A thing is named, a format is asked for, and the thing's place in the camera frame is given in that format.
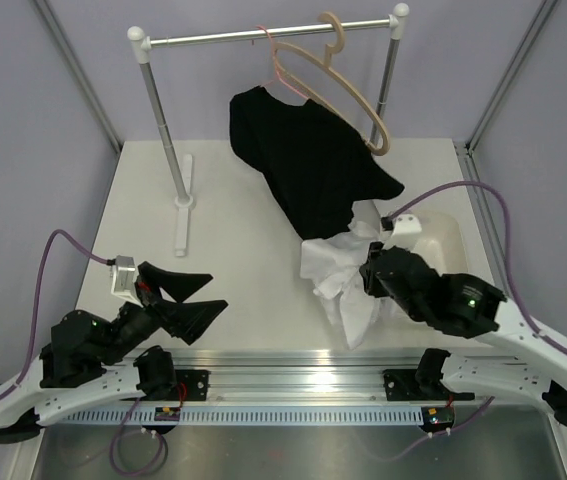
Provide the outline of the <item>white t shirt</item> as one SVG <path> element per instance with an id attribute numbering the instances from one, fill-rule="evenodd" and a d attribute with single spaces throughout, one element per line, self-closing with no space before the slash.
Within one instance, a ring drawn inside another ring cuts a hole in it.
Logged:
<path id="1" fill-rule="evenodd" d="M 348 349 L 361 346 L 369 330 L 399 312 L 389 299 L 364 291 L 359 272 L 369 247 L 381 239 L 380 215 L 370 200 L 357 201 L 346 231 L 301 243 L 300 277 L 313 284 L 327 319 Z"/>

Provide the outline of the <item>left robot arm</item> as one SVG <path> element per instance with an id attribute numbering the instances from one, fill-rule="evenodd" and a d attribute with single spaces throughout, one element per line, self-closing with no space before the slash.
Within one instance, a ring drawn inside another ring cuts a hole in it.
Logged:
<path id="1" fill-rule="evenodd" d="M 35 438 L 74 413 L 117 400 L 168 398 L 178 378 L 171 353 L 152 346 L 130 364 L 124 359 L 159 330 L 193 344 L 228 306 L 189 300 L 210 274 L 136 265 L 125 256 L 107 264 L 111 293 L 123 302 L 116 318 L 73 310 L 52 327 L 27 373 L 0 384 L 0 444 Z"/>

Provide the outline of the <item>beige wooden hanger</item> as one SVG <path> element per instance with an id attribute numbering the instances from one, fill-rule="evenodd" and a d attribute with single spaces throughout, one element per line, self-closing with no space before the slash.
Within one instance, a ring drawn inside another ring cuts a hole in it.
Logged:
<path id="1" fill-rule="evenodd" d="M 324 45 L 324 52 L 322 57 L 317 57 L 310 51 L 289 42 L 275 41 L 275 50 L 278 62 L 282 68 L 283 75 L 287 82 L 304 93 L 308 99 L 315 101 L 321 106 L 325 107 L 335 115 L 345 120 L 348 125 L 351 123 L 346 117 L 326 98 L 324 98 L 318 91 L 313 90 L 301 78 L 294 75 L 279 61 L 279 53 L 281 51 L 294 54 L 299 58 L 307 61 L 313 66 L 317 67 L 331 80 L 336 82 L 365 112 L 366 116 L 372 121 L 372 126 L 376 128 L 379 134 L 378 140 L 373 140 L 371 137 L 361 136 L 369 151 L 376 156 L 383 156 L 389 152 L 391 147 L 391 138 L 385 122 L 381 119 L 376 110 L 367 101 L 364 95 L 342 74 L 333 68 L 332 60 L 337 54 L 340 54 L 345 47 L 346 36 L 345 29 L 340 19 L 332 12 L 325 11 L 318 16 L 319 21 L 327 23 L 334 28 L 336 39 L 333 43 L 326 43 Z"/>

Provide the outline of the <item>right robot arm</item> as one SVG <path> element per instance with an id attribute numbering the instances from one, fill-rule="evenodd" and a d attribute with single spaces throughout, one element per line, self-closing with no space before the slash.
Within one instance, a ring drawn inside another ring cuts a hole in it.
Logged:
<path id="1" fill-rule="evenodd" d="M 373 243 L 360 268 L 366 293 L 393 300 L 417 323 L 475 340 L 509 355 L 472 360 L 428 348 L 413 370 L 385 371 L 390 400 L 502 397 L 531 403 L 567 427 L 567 337 L 528 319 L 522 307 L 486 281 L 439 274 L 418 254 Z"/>

